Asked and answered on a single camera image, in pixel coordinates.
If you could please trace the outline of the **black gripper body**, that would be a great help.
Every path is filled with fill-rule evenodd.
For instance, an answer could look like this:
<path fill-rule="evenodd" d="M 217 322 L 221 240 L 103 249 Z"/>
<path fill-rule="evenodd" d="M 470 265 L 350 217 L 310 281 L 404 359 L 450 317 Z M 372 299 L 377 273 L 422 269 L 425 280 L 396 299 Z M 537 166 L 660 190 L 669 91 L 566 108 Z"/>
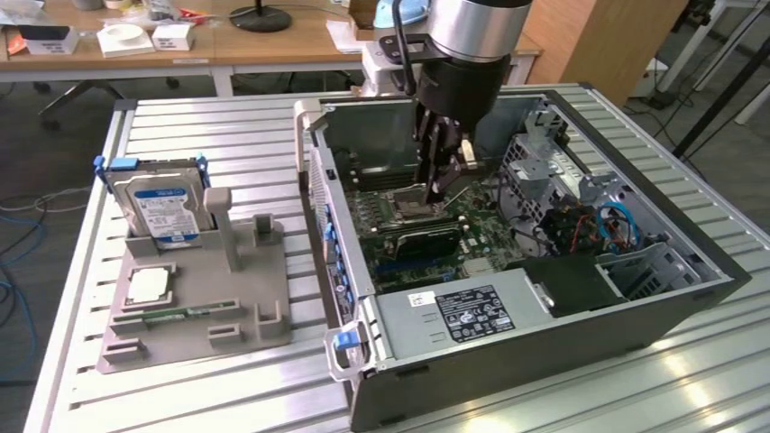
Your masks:
<path fill-rule="evenodd" d="M 478 124 L 497 100 L 512 56 L 489 63 L 456 58 L 422 64 L 418 81 L 416 119 L 432 113 L 461 124 Z"/>

